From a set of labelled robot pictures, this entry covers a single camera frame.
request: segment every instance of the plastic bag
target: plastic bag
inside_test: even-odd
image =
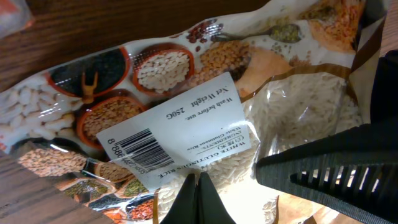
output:
[[[31,26],[32,14],[25,0],[0,1],[0,38]]]
[[[0,94],[0,147],[67,141],[84,168],[26,167],[63,191],[83,189],[67,194],[118,223],[160,221],[186,174],[202,171],[238,223],[273,223],[280,193],[252,179],[255,162],[366,121],[357,99],[369,97],[356,86],[373,80],[351,67],[374,60],[368,40],[383,20],[360,22],[367,10],[359,0],[273,0],[48,69]]]

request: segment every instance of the lentils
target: lentils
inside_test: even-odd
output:
[[[96,175],[112,182],[118,182],[132,174],[128,169],[113,162],[104,162],[99,164],[99,171]]]
[[[90,199],[93,200],[108,192],[108,188],[93,180],[85,180],[80,181],[64,191],[64,193],[69,197],[80,195],[85,192],[90,192]]]
[[[30,142],[25,143],[22,147],[31,147],[29,144]],[[21,156],[18,163],[41,177],[61,176],[81,171],[86,164],[86,158],[73,151],[34,149]]]
[[[194,87],[224,73],[231,72],[239,80],[250,62],[249,44],[238,40],[212,43],[200,56],[203,68],[195,71],[188,85]]]
[[[143,184],[137,180],[132,180],[126,187],[124,191],[124,196],[133,197],[138,195],[139,193],[147,192],[148,190],[143,186]]]
[[[157,54],[140,66],[138,83],[147,89],[163,93],[184,81],[189,69],[190,57],[185,52]]]
[[[270,38],[285,43],[296,43],[301,40],[300,28],[295,24],[272,27]]]
[[[93,109],[83,122],[83,132],[90,141],[96,134],[141,113],[139,106],[126,98],[116,97]]]
[[[133,220],[148,220],[154,216],[154,199],[150,199],[134,208],[130,217]]]

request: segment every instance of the grain pile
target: grain pile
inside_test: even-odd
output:
[[[141,112],[140,107],[131,100],[121,97],[114,98],[90,111],[84,120],[83,132],[89,140],[97,141],[96,134],[100,131],[132,118]]]
[[[95,170],[95,175],[111,182],[118,182],[132,176],[128,169],[113,162],[100,162],[97,167],[99,168]]]
[[[32,148],[30,144],[25,143],[22,147]],[[32,149],[18,158],[18,163],[41,177],[61,176],[81,171],[86,164],[86,158],[72,151]]]
[[[239,80],[250,62],[249,43],[238,40],[212,43],[200,56],[203,64],[190,79],[189,87],[194,87],[221,75],[231,72],[234,81]]]
[[[184,81],[189,69],[190,57],[185,52],[159,53],[139,67],[138,83],[147,89],[163,93]]]

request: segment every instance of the brown lentils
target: brown lentils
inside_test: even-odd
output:
[[[51,148],[34,149],[21,156],[18,163],[40,177],[61,176],[69,172],[81,171],[86,164],[86,158],[73,151],[62,152]]]
[[[200,56],[203,67],[195,70],[189,87],[200,85],[224,72],[231,72],[233,80],[239,80],[250,62],[249,43],[238,40],[212,43]]]
[[[83,132],[90,141],[96,134],[141,113],[140,107],[127,99],[111,100],[95,108],[84,120]]]
[[[131,219],[133,220],[148,220],[154,216],[154,199],[150,199],[136,208],[134,208],[131,213]]]
[[[104,162],[101,163],[100,166],[101,167],[99,168],[99,174],[96,175],[99,175],[100,177],[112,182],[117,182],[132,175],[128,169],[121,167],[113,162]]]

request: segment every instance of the black object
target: black object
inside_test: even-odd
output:
[[[371,121],[380,122],[398,115],[398,50],[379,58],[371,99]]]
[[[195,174],[185,179],[170,211],[160,224],[235,224],[221,202],[210,176],[202,172],[198,185]]]
[[[372,124],[265,157],[257,181],[364,223],[398,223],[397,72],[398,51],[379,59]]]

